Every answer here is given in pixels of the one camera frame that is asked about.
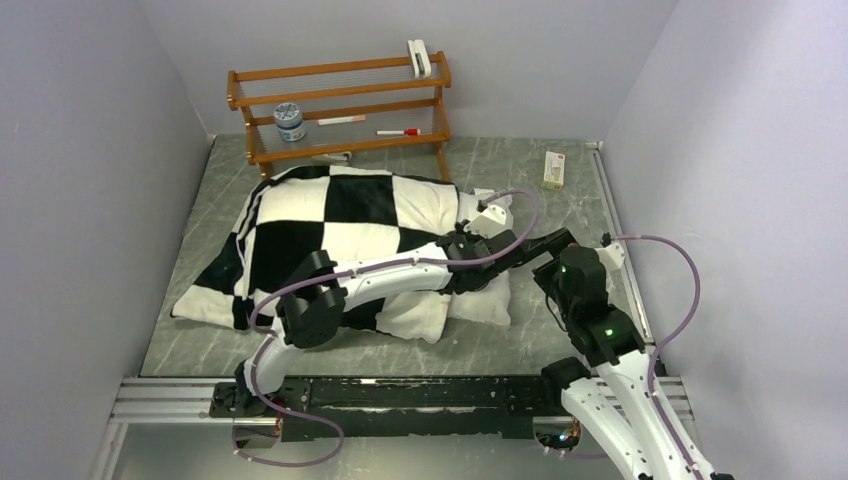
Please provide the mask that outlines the black white checkered pillowcase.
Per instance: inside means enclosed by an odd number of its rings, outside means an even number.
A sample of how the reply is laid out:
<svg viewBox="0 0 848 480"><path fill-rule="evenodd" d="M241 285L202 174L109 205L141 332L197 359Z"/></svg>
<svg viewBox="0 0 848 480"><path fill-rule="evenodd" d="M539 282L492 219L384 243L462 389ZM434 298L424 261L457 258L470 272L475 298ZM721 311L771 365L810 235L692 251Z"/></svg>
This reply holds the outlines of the black white checkered pillowcase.
<svg viewBox="0 0 848 480"><path fill-rule="evenodd" d="M299 166L248 195L218 255L170 315L235 330L314 251L336 262L405 253L451 232L460 192L385 170Z"/></svg>

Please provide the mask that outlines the white pillow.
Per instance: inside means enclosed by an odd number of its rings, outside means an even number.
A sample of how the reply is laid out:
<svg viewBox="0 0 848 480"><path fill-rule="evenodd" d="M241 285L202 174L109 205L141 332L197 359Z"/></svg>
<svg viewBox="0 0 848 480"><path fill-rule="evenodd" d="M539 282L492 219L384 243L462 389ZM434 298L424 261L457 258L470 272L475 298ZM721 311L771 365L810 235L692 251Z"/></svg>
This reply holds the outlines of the white pillow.
<svg viewBox="0 0 848 480"><path fill-rule="evenodd" d="M396 250L405 252L449 232L474 216L477 203L492 193L491 189L475 188L469 194L452 185L429 183L396 188L398 225L405 229ZM503 273L482 289L459 295L416 291L378 299L347 313L346 325L435 343L450 318L508 326L510 298L509 275Z"/></svg>

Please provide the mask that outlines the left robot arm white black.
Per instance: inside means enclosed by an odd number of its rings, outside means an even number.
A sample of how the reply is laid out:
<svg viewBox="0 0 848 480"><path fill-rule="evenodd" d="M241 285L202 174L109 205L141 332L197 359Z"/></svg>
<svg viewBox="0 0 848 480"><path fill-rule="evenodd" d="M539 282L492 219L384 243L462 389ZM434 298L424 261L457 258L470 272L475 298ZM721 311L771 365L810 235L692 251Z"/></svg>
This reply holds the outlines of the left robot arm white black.
<svg viewBox="0 0 848 480"><path fill-rule="evenodd" d="M248 398L277 392L296 359L331 340L344 314L363 304L407 292L478 291L545 253L558 257L573 241L565 228L537 238L511 230L491 238L453 232L416 249L366 261L336 262L327 251L315 251L250 314L250 327L265 339L237 367L236 389Z"/></svg>

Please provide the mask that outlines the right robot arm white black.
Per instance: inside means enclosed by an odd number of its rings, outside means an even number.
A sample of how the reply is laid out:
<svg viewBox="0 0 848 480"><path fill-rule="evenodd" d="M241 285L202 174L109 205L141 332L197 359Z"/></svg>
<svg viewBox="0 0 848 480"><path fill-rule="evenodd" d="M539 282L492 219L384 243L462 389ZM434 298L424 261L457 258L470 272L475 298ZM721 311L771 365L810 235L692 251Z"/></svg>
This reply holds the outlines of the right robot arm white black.
<svg viewBox="0 0 848 480"><path fill-rule="evenodd" d="M621 248L569 245L540 270L579 352L545 367L553 396L626 479L722 479L684 427L633 320L609 300Z"/></svg>

